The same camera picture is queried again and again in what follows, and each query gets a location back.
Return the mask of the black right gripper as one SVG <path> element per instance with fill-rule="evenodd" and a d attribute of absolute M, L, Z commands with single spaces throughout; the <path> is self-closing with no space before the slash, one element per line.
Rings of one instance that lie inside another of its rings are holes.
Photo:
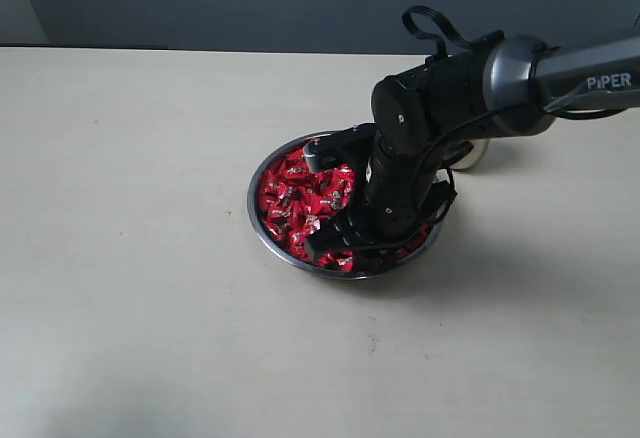
<path fill-rule="evenodd" d="M 429 239 L 457 197 L 451 171 L 436 178 L 437 161 L 373 159 L 370 169 L 347 205 L 305 239 L 312 261 L 350 254 L 357 264 L 397 264 Z"/>

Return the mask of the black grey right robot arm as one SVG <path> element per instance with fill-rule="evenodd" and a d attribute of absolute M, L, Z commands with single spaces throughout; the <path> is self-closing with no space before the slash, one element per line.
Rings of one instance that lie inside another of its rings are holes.
<path fill-rule="evenodd" d="M 456 196 L 449 170 L 478 140 L 534 136 L 556 119 L 608 118 L 639 104 L 639 32 L 576 47 L 516 36 L 378 82 L 373 121 L 318 137 L 309 169 L 357 175 L 346 207 L 305 241 L 312 259 L 389 253 L 441 222 Z"/>

